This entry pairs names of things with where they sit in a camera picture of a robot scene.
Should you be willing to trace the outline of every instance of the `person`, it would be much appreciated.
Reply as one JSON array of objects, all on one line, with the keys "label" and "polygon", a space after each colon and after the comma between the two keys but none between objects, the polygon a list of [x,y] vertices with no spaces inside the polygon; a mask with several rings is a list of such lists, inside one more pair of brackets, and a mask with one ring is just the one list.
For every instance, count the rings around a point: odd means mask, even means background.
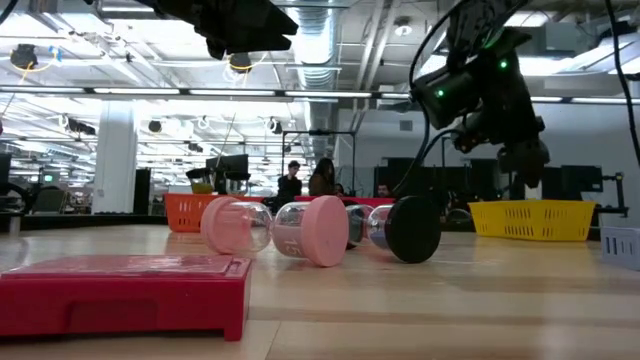
[{"label": "person", "polygon": [[344,195],[344,187],[342,184],[336,184],[336,196],[343,197]]},{"label": "person", "polygon": [[309,195],[335,195],[335,169],[331,159],[322,158],[318,161],[309,179]]},{"label": "person", "polygon": [[379,198],[393,197],[393,195],[391,195],[391,189],[389,188],[389,185],[378,184],[378,197]]},{"label": "person", "polygon": [[278,197],[302,195],[302,181],[296,177],[299,170],[299,162],[293,160],[289,163],[289,173],[278,179]]}]

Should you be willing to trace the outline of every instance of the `ductwork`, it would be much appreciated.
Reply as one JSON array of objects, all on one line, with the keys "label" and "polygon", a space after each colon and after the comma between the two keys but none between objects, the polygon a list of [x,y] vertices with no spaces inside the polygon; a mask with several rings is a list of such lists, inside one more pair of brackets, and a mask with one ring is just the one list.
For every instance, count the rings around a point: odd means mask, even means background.
[{"label": "ductwork", "polygon": [[[295,21],[298,35],[294,41],[297,63],[326,65],[333,61],[336,48],[338,14],[335,9],[319,7],[288,8],[287,14]],[[333,70],[301,68],[298,72],[300,86],[305,90],[332,90],[336,87],[336,73]],[[337,105],[328,102],[309,102],[306,116],[308,130],[336,130]],[[311,139],[314,158],[331,156],[335,137]]]}]

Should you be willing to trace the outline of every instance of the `man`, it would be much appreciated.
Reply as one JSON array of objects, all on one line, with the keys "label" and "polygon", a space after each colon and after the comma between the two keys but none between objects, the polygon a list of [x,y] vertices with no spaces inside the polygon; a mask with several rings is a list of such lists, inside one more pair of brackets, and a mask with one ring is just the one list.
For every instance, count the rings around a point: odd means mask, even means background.
[{"label": "man", "polygon": [[289,163],[289,173],[278,179],[278,197],[302,195],[302,181],[296,177],[299,170],[300,163],[295,160]]},{"label": "man", "polygon": [[391,195],[391,189],[389,189],[389,185],[378,184],[378,197],[379,198],[393,197]]}]

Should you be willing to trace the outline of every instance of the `table surface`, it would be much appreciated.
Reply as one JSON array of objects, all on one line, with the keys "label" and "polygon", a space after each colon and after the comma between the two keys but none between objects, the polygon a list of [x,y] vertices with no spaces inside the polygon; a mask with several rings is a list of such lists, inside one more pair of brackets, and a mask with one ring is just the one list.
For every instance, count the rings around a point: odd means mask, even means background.
[{"label": "table surface", "polygon": [[[638,359],[640,273],[603,265],[598,243],[443,234],[436,255],[399,264],[350,251],[318,269],[270,246],[256,258],[244,339],[144,335],[0,343],[10,360]],[[67,255],[206,254],[164,226],[0,238],[0,270]]]}]

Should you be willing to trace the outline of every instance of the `yellow basket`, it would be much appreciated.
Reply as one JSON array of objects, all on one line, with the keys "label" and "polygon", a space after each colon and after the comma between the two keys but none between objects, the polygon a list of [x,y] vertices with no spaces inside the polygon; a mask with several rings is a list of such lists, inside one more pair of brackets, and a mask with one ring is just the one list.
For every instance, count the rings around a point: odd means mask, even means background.
[{"label": "yellow basket", "polygon": [[538,241],[585,241],[593,201],[523,200],[471,203],[480,236]]}]

